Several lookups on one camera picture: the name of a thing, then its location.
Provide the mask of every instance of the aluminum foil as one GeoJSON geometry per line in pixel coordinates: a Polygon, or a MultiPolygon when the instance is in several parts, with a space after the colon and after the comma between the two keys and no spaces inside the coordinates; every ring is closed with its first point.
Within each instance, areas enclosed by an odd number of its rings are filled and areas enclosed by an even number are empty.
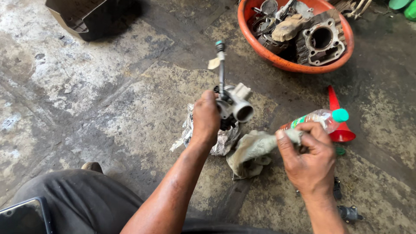
{"type": "MultiPolygon", "coordinates": [[[[185,147],[188,147],[189,141],[192,137],[192,131],[193,131],[193,104],[188,104],[188,116],[183,123],[182,127],[185,128],[185,130],[182,132],[182,136],[172,145],[170,151],[174,151],[176,148],[181,146],[182,144],[185,147]]],[[[218,131],[218,140],[217,144],[215,144],[210,154],[217,155],[217,156],[224,156],[226,155],[231,147],[234,145],[235,141],[237,140],[238,136],[240,135],[240,129],[238,127],[238,122],[235,123],[235,128],[231,127],[228,131],[218,131]]]]}

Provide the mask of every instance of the black pants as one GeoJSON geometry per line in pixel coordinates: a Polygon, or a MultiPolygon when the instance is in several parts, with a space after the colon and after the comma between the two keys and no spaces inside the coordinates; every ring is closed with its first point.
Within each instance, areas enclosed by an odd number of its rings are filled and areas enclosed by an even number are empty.
{"type": "MultiPolygon", "coordinates": [[[[118,234],[143,204],[131,190],[98,172],[69,169],[36,177],[13,198],[19,203],[33,197],[46,198],[57,234],[118,234]]],[[[234,224],[186,219],[182,233],[277,234],[234,224]]]]}

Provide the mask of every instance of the shoe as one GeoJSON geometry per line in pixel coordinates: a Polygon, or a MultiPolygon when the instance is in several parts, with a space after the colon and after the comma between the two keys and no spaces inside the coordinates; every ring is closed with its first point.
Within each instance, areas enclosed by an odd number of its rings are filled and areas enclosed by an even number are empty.
{"type": "Polygon", "coordinates": [[[98,162],[87,162],[81,167],[81,169],[95,171],[104,174],[98,162]]]}

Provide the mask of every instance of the green container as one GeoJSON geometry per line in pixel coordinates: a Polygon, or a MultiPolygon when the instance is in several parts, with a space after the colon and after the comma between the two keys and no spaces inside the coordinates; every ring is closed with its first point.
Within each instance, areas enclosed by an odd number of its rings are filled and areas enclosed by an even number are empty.
{"type": "Polygon", "coordinates": [[[404,16],[410,21],[416,22],[416,1],[410,3],[410,5],[404,10],[404,16]]]}

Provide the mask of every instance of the hand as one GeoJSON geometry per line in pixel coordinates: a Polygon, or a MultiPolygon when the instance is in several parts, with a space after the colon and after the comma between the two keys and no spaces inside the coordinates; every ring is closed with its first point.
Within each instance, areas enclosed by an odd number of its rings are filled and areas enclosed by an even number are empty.
{"type": "Polygon", "coordinates": [[[215,102],[217,95],[206,90],[193,106],[193,133],[191,142],[207,144],[211,149],[217,143],[220,113],[215,102]]]}
{"type": "Polygon", "coordinates": [[[277,145],[287,176],[304,199],[330,199],[334,188],[335,168],[335,152],[331,139],[317,122],[301,123],[295,129],[305,132],[301,139],[302,145],[309,147],[310,153],[298,154],[289,137],[282,130],[277,131],[277,145]]]}

